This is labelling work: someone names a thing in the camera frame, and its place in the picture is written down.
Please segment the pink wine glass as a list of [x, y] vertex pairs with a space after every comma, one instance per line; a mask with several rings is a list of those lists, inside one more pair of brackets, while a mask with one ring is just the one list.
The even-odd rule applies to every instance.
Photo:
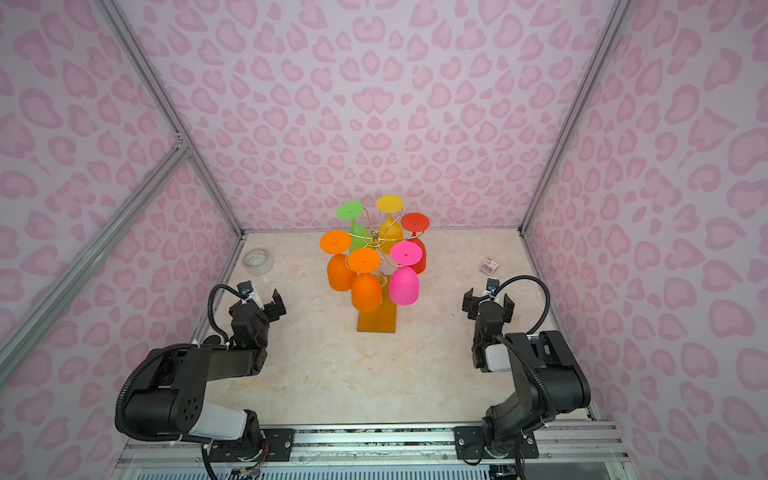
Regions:
[[390, 250], [390, 257], [398, 268], [391, 276], [389, 296], [400, 306], [412, 305], [418, 300], [420, 281], [413, 269], [422, 259], [421, 248], [408, 240], [396, 243]]

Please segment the red wine glass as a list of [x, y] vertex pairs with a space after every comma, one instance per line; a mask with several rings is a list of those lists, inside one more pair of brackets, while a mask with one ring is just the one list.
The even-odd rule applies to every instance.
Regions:
[[421, 250], [421, 259], [411, 266], [411, 268], [417, 274], [421, 274], [426, 269], [427, 249], [420, 237], [430, 227], [430, 220], [422, 213], [408, 213], [403, 216], [401, 220], [401, 227], [411, 234], [411, 236], [408, 238], [408, 241], [417, 245]]

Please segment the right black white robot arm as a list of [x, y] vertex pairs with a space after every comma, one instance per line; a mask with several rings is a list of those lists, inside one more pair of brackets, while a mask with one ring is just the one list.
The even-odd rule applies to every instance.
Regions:
[[478, 426], [454, 429], [457, 458], [476, 466], [484, 459], [512, 459], [521, 466], [539, 457], [534, 432], [557, 415], [585, 408], [591, 390], [563, 335], [507, 333], [514, 302], [464, 294], [462, 310], [475, 322], [471, 355], [484, 373], [511, 374], [514, 391], [489, 407]]

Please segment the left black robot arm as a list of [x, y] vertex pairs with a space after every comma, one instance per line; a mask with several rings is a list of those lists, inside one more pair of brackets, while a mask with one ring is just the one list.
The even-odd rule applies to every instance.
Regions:
[[229, 309], [230, 333], [213, 324], [202, 343], [151, 350], [129, 374], [116, 400], [116, 429], [144, 442], [199, 444], [211, 461], [266, 460], [268, 441], [252, 410], [206, 400], [212, 381], [258, 375], [267, 359], [270, 326], [287, 312], [279, 292], [262, 301], [251, 282], [217, 284], [237, 297]]

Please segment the orange wine glass front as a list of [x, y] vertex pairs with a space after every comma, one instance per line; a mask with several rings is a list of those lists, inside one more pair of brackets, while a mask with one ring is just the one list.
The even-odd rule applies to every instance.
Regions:
[[380, 263], [379, 254], [371, 248], [357, 249], [348, 257], [348, 267], [357, 274], [351, 286], [351, 300], [361, 313], [373, 312], [382, 304], [382, 287], [373, 274]]

